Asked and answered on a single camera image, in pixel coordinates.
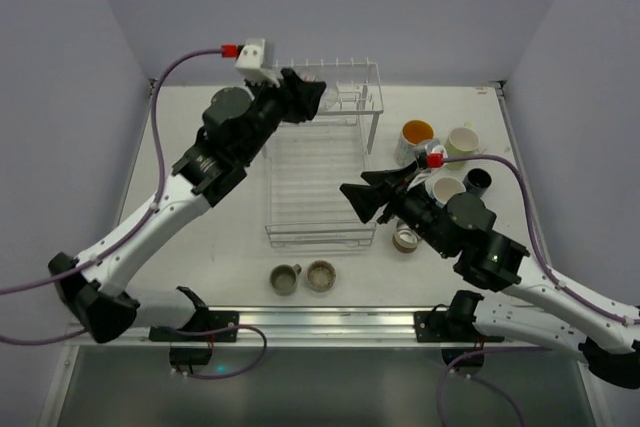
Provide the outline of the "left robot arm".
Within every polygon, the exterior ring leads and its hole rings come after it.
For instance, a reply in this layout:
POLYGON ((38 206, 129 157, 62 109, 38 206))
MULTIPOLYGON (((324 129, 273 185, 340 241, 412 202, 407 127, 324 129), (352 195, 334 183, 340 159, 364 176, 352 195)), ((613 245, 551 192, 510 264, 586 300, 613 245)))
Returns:
POLYGON ((219 90, 202 114, 194 144, 157 192, 93 246, 49 262, 59 297, 94 341, 113 341, 131 327, 209 327, 206 304, 193 290, 144 295, 127 286, 167 241, 246 178, 281 123, 312 120, 325 90, 324 82, 303 80, 291 68, 282 69, 274 83, 219 90))

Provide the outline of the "light green mug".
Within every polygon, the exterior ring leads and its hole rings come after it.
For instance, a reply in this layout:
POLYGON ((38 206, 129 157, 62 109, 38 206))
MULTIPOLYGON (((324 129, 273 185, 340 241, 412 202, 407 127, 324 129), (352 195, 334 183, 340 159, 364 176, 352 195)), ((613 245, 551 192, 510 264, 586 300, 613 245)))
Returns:
POLYGON ((449 157, 478 154, 481 151, 481 138, 473 124, 466 122, 449 131, 445 141, 445 149, 449 157))

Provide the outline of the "brown speckled cup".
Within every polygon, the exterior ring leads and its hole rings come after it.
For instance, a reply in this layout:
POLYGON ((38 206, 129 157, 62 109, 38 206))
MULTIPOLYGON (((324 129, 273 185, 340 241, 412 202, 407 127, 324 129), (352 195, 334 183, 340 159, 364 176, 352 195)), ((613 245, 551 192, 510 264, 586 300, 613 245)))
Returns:
POLYGON ((306 281, 309 287, 317 293, 331 290, 336 282, 337 274, 334 266, 325 260, 312 262, 306 270, 306 281))

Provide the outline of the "floral white mug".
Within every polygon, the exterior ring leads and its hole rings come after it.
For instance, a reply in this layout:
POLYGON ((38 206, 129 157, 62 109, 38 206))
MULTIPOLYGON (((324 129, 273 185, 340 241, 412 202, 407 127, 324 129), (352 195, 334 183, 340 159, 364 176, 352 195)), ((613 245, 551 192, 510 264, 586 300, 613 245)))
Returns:
POLYGON ((422 120, 410 120, 400 130, 394 151, 394 161, 400 167, 413 160, 413 149, 420 143, 434 138, 434 130, 430 124, 422 120))

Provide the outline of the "dark blue glazed cup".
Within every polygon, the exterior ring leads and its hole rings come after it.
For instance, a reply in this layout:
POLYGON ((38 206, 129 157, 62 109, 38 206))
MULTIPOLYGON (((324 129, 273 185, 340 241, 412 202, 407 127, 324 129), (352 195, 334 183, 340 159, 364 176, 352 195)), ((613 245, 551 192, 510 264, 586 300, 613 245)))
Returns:
POLYGON ((482 197, 492 185, 492 177, 482 168, 473 168, 465 175, 463 185, 467 192, 482 197))

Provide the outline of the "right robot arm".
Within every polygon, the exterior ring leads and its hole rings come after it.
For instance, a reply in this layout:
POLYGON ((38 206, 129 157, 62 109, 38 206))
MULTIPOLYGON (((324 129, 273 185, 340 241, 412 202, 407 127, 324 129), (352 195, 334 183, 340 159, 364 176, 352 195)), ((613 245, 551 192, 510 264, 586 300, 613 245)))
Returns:
POLYGON ((639 386, 639 309, 610 299, 559 273, 533 251, 497 232, 497 216, 473 193, 437 201, 418 186, 420 163, 362 173, 363 184, 340 187, 361 222, 396 217, 442 258, 455 261, 465 282, 532 305, 492 303, 459 291, 446 318, 451 328, 503 336, 575 357, 601 380, 639 386))

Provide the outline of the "light blue mug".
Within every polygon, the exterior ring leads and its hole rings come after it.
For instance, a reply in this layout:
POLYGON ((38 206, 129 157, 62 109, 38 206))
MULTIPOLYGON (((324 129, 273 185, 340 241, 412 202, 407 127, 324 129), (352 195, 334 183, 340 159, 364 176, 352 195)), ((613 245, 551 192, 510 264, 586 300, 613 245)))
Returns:
POLYGON ((466 192, 464 184, 456 178, 441 177, 428 188, 429 195, 440 207, 444 207, 455 195, 466 192))

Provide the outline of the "brown and cream cup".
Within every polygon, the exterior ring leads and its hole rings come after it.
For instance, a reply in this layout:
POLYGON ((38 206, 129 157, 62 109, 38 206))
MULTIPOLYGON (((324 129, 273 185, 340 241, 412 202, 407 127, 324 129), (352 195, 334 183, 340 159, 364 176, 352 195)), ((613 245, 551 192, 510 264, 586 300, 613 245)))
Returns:
POLYGON ((392 243, 399 252, 415 252, 420 242, 420 237, 404 221, 401 219, 396 221, 392 243))

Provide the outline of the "olive green cup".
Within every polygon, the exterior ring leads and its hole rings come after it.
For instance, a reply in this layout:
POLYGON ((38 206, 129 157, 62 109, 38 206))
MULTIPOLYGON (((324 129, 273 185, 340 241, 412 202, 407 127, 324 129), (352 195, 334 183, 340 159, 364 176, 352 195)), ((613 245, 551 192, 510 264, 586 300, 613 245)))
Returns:
POLYGON ((302 271, 299 264, 282 264, 274 267, 269 275, 269 284, 279 296, 289 296, 297 289, 298 277, 302 271))

